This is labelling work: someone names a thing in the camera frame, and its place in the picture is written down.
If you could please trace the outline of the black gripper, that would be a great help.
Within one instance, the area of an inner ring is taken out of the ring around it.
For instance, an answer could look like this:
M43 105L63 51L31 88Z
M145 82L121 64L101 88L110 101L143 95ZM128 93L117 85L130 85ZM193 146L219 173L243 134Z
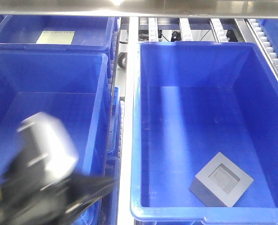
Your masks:
M116 179L71 174L61 182L19 193L4 202L4 225L70 225L87 208L110 194Z

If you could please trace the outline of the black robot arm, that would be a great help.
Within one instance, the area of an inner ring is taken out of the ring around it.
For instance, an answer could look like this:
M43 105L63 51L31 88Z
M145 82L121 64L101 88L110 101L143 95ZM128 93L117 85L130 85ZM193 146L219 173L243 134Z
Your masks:
M23 147L0 180L0 225L71 225L110 194L116 179L75 171L79 155L63 123L38 112L18 128Z

